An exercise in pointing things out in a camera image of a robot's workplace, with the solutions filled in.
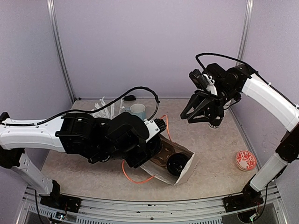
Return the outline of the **white paper bag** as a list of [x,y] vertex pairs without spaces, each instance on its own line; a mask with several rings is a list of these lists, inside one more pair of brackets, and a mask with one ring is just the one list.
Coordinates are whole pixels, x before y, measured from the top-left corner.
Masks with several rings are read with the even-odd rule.
[[169,185],[179,185],[188,181],[195,171],[198,164],[197,155],[186,147],[174,142],[169,131],[168,115],[162,115],[161,119],[166,118],[166,130],[168,138],[160,135],[162,146],[158,154],[141,166],[150,177],[143,181],[132,180],[126,170],[125,161],[122,161],[121,168],[125,177],[135,184],[144,184],[156,178]]

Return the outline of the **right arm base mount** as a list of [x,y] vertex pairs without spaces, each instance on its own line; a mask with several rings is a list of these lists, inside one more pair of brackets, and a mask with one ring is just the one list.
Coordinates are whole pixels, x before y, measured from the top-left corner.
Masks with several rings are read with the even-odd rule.
[[249,183],[245,185],[240,194],[227,196],[222,201],[226,212],[243,210],[264,203],[261,191],[255,191]]

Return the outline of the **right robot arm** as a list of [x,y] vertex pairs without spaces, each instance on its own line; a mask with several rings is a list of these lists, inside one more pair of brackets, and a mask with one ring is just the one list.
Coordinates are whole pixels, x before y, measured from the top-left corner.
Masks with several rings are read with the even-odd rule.
[[263,106],[286,129],[274,155],[244,186],[239,196],[240,205],[249,207],[260,196],[261,190],[298,158],[299,107],[287,100],[245,63],[228,70],[212,63],[203,71],[193,70],[189,78],[197,90],[180,114],[181,119],[186,119],[188,123],[222,120],[225,105],[232,99],[239,102],[244,94]]

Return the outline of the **black paper coffee cup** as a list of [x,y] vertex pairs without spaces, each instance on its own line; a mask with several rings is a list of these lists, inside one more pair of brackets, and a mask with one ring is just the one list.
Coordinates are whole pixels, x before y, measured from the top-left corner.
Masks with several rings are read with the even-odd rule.
[[186,167],[189,159],[190,159],[190,156],[189,155],[186,155],[186,154],[183,154],[183,158],[184,158],[184,162],[183,162],[183,168]]

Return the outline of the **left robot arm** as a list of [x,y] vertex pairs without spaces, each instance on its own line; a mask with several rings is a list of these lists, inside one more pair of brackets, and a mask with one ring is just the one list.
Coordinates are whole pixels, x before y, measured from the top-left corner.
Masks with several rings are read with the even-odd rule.
[[47,122],[18,123],[5,112],[0,117],[0,165],[13,169],[59,208],[65,196],[55,180],[45,177],[29,160],[26,148],[78,154],[89,163],[125,160],[137,168],[161,148],[162,119],[142,120],[128,112],[113,119],[95,118],[87,113],[67,113]]

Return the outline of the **brown cardboard cup carrier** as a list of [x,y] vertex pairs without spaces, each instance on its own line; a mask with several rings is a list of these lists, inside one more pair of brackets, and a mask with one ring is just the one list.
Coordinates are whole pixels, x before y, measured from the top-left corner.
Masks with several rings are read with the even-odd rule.
[[161,150],[153,158],[151,158],[150,161],[156,165],[166,168],[168,159],[174,154],[183,154],[189,158],[188,153],[179,148],[177,143],[173,143],[168,140],[162,141]]

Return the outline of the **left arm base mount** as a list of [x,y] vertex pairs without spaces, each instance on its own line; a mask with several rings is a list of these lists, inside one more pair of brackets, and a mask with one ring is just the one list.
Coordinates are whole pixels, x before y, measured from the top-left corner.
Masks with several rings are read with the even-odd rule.
[[52,180],[53,188],[49,196],[41,196],[40,204],[51,208],[64,210],[65,212],[78,213],[82,199],[74,196],[67,196],[60,193],[60,185]]

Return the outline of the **black plastic cup lid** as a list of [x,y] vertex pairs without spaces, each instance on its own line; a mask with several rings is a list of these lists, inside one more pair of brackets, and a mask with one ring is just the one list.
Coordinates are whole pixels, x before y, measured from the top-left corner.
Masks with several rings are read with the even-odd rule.
[[166,163],[168,172],[173,176],[180,176],[183,170],[183,153],[176,153],[171,155]]

